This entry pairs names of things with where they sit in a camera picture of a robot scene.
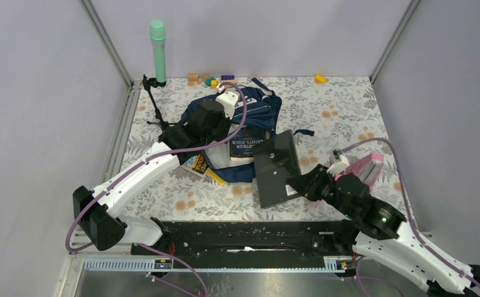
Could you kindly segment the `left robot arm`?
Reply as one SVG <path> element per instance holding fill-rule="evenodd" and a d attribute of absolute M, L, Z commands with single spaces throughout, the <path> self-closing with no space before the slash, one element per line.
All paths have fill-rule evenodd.
<path fill-rule="evenodd" d="M 158 178 L 183 165 L 205 149 L 229 140 L 238 96 L 222 94 L 197 104 L 195 111 L 167 128 L 146 153 L 106 182 L 88 189 L 78 187 L 72 194 L 74 222 L 67 234 L 70 252 L 72 232 L 79 227 L 90 240 L 86 247 L 106 251 L 119 243 L 146 244 L 154 254 L 169 248 L 169 237 L 151 219 L 124 216 L 135 196 Z"/>

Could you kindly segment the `dark blue hardcover book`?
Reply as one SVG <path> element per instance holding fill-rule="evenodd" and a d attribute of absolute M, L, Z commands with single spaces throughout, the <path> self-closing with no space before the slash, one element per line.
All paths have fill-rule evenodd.
<path fill-rule="evenodd" d="M 243 127 L 229 140 L 229 158 L 231 161 L 252 161 L 255 146 L 271 138 L 270 130 L 259 127 Z"/>

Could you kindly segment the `colourful treehouse storey book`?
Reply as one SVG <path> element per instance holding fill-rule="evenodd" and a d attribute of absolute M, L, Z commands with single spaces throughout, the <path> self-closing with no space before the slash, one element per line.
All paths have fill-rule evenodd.
<path fill-rule="evenodd" d="M 182 169 L 195 174 L 200 177 L 205 177 L 209 169 L 209 165 L 202 153 L 190 157 L 186 162 L 181 165 Z"/>

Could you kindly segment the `black notebook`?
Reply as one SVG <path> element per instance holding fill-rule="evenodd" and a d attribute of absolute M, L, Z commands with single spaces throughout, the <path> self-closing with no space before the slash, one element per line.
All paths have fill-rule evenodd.
<path fill-rule="evenodd" d="M 254 167 L 260 207 L 267 209 L 299 197 L 287 180 L 301 175 L 291 130 L 254 147 Z"/>

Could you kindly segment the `navy blue student backpack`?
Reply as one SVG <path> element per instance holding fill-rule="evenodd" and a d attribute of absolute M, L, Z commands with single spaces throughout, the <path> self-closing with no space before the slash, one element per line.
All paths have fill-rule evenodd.
<path fill-rule="evenodd" d="M 227 183 L 250 183 L 255 178 L 254 146 L 276 136 L 282 100 L 259 80 L 256 87 L 241 85 L 247 115 L 241 130 L 227 143 L 206 149 L 210 169 Z"/>

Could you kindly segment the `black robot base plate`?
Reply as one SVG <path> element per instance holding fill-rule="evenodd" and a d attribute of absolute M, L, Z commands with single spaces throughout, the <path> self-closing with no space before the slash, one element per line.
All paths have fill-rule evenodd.
<path fill-rule="evenodd" d="M 351 263 L 357 259 L 352 247 L 333 237 L 338 225 L 338 221 L 163 221 L 163 235 L 152 247 L 183 261 L 253 254 L 347 257 Z"/>

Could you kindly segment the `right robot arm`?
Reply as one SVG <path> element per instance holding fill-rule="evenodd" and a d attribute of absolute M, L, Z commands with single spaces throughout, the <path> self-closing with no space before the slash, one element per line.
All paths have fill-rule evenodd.
<path fill-rule="evenodd" d="M 404 276 L 429 296 L 474 296 L 480 265 L 464 264 L 425 238 L 394 206 L 371 195 L 354 174 L 335 178 L 322 165 L 287 183 L 300 196 L 323 200 L 346 216 L 333 232 L 337 253 L 351 251 Z"/>

